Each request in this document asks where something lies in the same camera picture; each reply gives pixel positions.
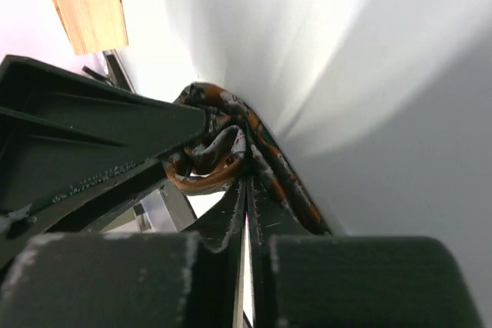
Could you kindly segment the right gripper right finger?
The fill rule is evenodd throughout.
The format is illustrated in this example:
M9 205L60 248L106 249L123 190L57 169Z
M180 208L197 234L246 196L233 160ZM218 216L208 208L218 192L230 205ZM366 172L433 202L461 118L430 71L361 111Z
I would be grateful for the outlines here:
M438 240L310 234L255 178L247 199L255 326L482 326Z

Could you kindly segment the wooden compartment box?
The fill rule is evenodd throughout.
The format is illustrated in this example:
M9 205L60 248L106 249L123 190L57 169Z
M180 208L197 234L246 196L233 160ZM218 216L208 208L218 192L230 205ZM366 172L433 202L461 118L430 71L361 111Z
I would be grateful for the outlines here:
M52 0L76 55L128 45L122 0Z

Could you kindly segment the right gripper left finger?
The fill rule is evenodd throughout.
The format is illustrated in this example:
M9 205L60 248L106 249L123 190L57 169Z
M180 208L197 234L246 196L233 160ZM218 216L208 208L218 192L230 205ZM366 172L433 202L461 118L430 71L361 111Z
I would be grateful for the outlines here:
M179 233L44 234L16 257L3 327L240 327L246 182Z

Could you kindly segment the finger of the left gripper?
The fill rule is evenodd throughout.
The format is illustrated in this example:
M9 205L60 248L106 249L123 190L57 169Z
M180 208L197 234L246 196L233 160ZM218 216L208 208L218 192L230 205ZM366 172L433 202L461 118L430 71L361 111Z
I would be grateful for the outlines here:
M108 189L201 135L205 113L38 60L1 63L1 263L54 227L92 187Z

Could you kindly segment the orange grey patterned tie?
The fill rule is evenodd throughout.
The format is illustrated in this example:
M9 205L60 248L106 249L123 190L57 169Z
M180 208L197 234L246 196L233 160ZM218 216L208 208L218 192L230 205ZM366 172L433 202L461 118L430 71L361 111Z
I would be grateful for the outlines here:
M194 82L176 105L205 113L205 130L162 161L167 178L187 196L229 188L243 174L258 178L271 199L313 234L330 229L264 123L244 101L207 82Z

